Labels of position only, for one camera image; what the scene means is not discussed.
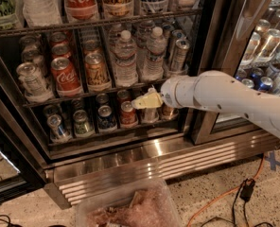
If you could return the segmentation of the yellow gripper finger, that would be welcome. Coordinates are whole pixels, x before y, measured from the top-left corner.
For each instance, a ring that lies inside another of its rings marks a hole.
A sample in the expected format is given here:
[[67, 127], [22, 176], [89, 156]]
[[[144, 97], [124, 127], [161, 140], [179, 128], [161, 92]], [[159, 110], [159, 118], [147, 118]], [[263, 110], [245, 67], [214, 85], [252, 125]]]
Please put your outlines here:
[[163, 104], [163, 100], [156, 92], [147, 93], [143, 96], [139, 96], [131, 102], [134, 109], [154, 109], [159, 108]]

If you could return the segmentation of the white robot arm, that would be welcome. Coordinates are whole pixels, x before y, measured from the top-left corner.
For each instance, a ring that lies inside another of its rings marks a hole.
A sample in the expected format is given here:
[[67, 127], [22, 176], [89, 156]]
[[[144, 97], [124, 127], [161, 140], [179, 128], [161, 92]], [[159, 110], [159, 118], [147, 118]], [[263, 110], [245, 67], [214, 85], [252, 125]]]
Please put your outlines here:
[[164, 104], [177, 109], [236, 114], [280, 139], [280, 96], [258, 92], [220, 71], [167, 79], [159, 91], [150, 89], [131, 102], [137, 110]]

